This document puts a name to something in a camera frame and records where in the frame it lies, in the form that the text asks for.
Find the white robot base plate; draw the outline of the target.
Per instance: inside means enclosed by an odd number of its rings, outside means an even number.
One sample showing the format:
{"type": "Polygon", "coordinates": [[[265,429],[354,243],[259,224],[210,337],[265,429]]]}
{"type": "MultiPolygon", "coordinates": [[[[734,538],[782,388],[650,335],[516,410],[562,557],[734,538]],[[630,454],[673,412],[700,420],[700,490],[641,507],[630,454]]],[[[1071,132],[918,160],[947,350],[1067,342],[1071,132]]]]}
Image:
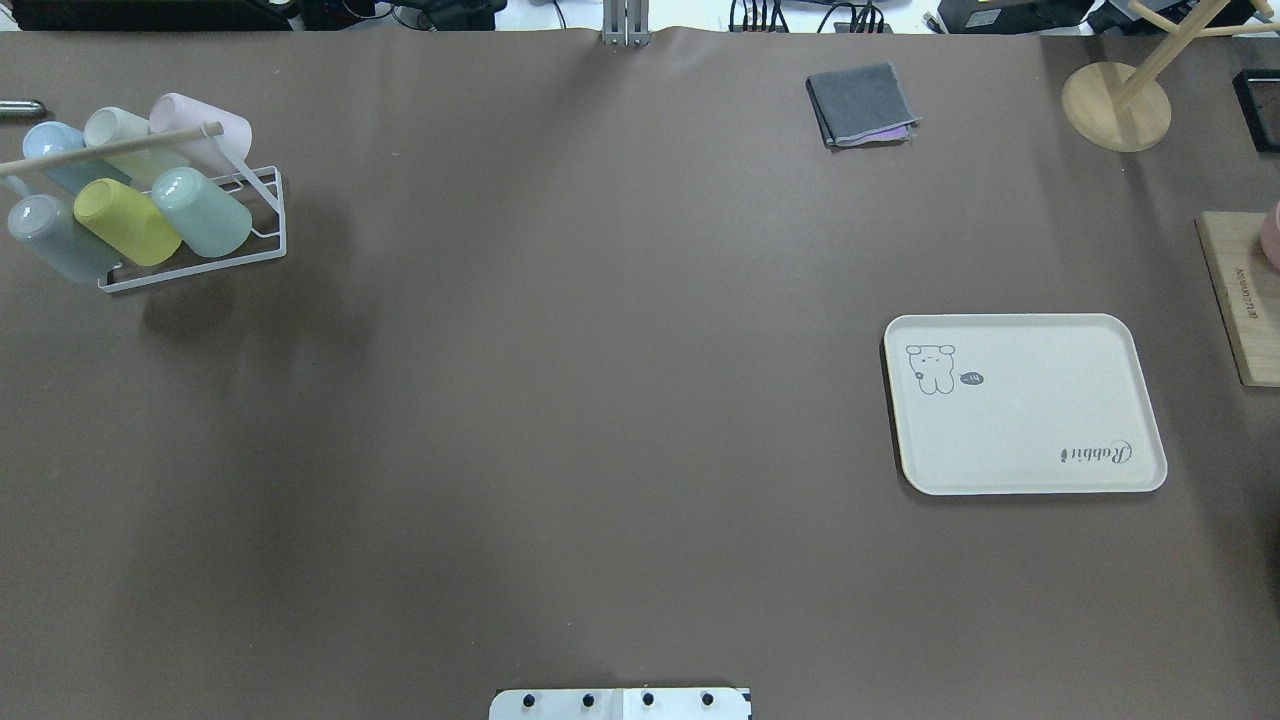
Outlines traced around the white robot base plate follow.
{"type": "Polygon", "coordinates": [[[749,691],[735,687],[618,687],[500,691],[489,719],[751,719],[749,691]]]}

